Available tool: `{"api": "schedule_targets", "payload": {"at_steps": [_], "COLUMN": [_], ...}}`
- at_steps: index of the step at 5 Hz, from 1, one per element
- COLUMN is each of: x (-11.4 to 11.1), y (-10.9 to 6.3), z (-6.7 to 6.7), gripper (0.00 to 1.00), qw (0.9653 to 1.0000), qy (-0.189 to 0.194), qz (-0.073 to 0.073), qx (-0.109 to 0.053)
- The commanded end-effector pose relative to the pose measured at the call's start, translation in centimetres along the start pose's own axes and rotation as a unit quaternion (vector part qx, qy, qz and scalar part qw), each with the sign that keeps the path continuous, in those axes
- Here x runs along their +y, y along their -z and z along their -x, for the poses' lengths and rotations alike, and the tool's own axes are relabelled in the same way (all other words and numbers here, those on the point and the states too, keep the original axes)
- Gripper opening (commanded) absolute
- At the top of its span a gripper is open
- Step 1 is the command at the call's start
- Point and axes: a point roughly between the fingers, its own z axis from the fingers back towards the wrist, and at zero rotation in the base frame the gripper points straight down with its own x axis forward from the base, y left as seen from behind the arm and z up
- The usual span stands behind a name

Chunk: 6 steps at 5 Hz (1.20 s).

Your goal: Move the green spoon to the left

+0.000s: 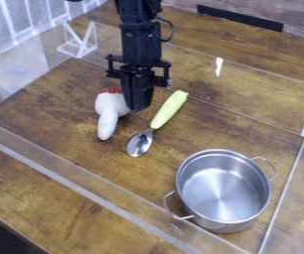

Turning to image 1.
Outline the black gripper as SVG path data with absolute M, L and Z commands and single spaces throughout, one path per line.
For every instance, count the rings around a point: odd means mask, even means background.
M 162 37 L 159 22 L 121 23 L 119 28 L 122 55 L 107 56 L 107 76 L 122 79 L 127 107 L 138 111 L 151 105 L 154 86 L 172 85 L 172 63 L 162 59 L 162 44 L 173 39 L 173 35 Z M 141 100 L 134 75 L 146 78 L 141 85 Z

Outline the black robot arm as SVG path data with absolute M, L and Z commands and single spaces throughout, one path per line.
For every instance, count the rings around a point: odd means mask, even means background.
M 161 23 L 173 23 L 159 16 L 162 0 L 114 0 L 121 17 L 122 55 L 109 55 L 107 76 L 121 80 L 127 107 L 141 111 L 151 105 L 154 87 L 170 87 L 172 63 L 162 59 Z

